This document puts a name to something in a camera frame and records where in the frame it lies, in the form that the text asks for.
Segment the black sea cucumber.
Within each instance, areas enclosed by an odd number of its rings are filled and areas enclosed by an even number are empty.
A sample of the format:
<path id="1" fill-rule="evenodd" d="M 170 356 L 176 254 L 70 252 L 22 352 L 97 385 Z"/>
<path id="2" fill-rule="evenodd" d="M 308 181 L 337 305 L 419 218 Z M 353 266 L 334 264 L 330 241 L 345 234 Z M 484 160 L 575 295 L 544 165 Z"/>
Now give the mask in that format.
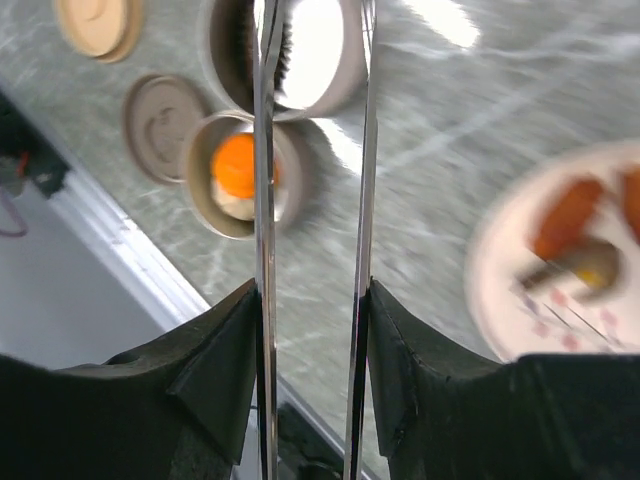
<path id="1" fill-rule="evenodd" d="M 240 1 L 239 10 L 233 23 L 231 51 L 235 55 L 235 68 L 241 80 L 241 85 L 248 93 L 253 92 L 253 30 L 254 30 L 254 2 Z M 291 24 L 288 13 L 285 13 L 280 53 L 274 74 L 274 90 L 277 94 L 283 92 L 283 82 L 289 71 L 291 53 Z"/>

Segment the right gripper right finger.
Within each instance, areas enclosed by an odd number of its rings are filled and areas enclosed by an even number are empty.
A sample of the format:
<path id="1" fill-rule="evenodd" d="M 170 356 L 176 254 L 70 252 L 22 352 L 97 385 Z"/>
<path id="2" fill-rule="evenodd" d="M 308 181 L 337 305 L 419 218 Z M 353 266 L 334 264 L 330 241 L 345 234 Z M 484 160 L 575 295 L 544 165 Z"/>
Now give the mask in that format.
<path id="1" fill-rule="evenodd" d="M 368 360 L 394 479 L 635 479 L 639 359 L 490 361 L 370 289 Z"/>

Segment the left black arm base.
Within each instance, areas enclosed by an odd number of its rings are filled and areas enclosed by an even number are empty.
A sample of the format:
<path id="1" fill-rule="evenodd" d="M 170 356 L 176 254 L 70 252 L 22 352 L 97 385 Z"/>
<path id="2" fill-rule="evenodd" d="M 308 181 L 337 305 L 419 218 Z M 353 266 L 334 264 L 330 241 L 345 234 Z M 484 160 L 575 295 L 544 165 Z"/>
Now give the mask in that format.
<path id="1" fill-rule="evenodd" d="M 51 143 L 1 95 L 1 186 L 19 196 L 32 183 L 45 198 L 64 186 L 69 165 Z"/>

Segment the metal tongs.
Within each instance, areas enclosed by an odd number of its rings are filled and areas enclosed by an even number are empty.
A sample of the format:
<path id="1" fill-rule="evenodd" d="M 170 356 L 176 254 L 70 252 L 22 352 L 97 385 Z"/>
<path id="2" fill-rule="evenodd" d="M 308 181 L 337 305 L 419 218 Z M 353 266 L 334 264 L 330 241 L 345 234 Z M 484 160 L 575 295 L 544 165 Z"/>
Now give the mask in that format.
<path id="1" fill-rule="evenodd" d="M 261 472 L 265 479 L 278 476 L 276 252 L 273 154 L 274 79 L 282 46 L 284 5 L 280 1 L 257 1 L 253 7 L 252 61 L 254 82 L 254 185 L 256 283 L 261 302 L 257 329 L 257 394 Z M 366 104 L 360 186 L 355 291 L 351 327 L 347 425 L 343 476 L 362 476 L 362 436 L 368 331 L 370 322 L 371 249 L 377 165 L 377 4 L 361 4 Z"/>

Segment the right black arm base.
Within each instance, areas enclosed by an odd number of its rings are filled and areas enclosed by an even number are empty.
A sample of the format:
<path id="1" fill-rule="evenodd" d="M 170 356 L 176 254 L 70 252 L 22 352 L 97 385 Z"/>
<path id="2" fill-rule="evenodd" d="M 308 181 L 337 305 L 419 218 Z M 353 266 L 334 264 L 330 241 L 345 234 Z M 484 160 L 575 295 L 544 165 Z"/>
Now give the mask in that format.
<path id="1" fill-rule="evenodd" d="M 278 478 L 280 480 L 338 480 L 343 459 L 294 405 L 278 406 Z"/>

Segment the white steamed bun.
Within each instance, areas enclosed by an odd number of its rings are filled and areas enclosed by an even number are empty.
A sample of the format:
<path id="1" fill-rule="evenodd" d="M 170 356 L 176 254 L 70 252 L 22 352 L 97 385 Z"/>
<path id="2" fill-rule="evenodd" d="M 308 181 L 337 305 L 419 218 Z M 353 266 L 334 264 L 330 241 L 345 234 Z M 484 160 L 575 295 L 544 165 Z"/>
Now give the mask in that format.
<path id="1" fill-rule="evenodd" d="M 217 179 L 213 178 L 211 180 L 213 201 L 231 218 L 240 221 L 253 221 L 255 218 L 254 195 L 255 188 L 253 186 L 246 191 L 242 191 L 240 195 L 234 195 L 225 190 Z"/>

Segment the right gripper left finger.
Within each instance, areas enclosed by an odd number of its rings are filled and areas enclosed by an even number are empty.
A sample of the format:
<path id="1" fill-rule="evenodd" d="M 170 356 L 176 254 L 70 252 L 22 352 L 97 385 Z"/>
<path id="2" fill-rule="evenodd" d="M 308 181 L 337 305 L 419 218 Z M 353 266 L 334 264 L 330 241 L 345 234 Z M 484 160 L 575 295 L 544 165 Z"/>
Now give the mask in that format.
<path id="1" fill-rule="evenodd" d="M 1 360 L 5 479 L 227 479 L 252 401 L 257 287 L 108 362 Z"/>

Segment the orange sweet potato piece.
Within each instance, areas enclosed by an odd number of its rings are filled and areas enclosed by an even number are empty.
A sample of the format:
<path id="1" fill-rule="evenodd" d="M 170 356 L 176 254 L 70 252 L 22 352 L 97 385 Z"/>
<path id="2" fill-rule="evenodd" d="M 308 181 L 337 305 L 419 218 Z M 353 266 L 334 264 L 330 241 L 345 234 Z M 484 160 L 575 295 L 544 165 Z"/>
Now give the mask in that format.
<path id="1" fill-rule="evenodd" d="M 254 137 L 251 133 L 230 135 L 211 156 L 210 173 L 229 193 L 240 195 L 255 188 Z"/>

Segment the fried brown food piece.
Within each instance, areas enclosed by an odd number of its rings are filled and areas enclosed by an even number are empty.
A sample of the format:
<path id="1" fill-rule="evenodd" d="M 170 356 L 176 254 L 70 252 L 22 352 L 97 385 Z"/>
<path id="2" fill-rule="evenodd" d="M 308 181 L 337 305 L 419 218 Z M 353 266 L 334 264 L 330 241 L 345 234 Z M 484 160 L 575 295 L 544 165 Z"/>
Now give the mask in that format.
<path id="1" fill-rule="evenodd" d="M 566 184 L 543 211 L 532 237 L 532 252 L 548 261 L 579 244 L 604 192 L 604 185 L 595 177 L 578 177 Z"/>

